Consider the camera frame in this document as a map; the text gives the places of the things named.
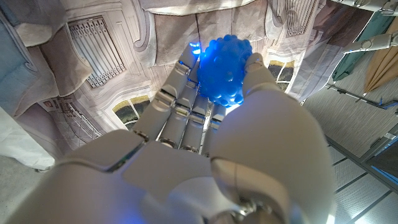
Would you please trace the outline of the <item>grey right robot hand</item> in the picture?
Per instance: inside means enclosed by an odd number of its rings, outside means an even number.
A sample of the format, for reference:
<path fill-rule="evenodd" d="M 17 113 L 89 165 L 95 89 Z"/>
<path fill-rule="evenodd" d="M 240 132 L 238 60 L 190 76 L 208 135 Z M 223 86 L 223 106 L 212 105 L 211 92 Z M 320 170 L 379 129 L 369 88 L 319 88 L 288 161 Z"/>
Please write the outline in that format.
<path fill-rule="evenodd" d="M 325 223 L 333 207 L 330 152 L 316 119 L 252 54 L 243 103 L 218 111 L 201 142 L 205 102 L 183 91 L 202 62 L 191 43 L 132 131 L 67 155 L 9 223 Z"/>

